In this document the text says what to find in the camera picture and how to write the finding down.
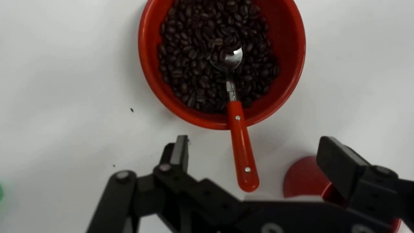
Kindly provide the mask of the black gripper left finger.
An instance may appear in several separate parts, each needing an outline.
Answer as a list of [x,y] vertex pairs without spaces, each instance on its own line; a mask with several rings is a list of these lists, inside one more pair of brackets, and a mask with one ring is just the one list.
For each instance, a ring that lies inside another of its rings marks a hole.
[[188,173],[189,138],[164,146],[153,172],[122,169],[110,176],[87,233],[140,233],[140,221],[158,216],[171,233],[242,233],[238,200],[215,182]]

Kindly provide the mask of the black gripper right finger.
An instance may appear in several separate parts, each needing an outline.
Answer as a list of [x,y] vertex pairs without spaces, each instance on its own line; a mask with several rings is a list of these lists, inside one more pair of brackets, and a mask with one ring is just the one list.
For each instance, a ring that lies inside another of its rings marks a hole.
[[413,229],[413,188],[391,168],[371,164],[335,137],[322,136],[317,166],[343,198],[326,203],[315,220],[320,233],[392,233],[396,222]]

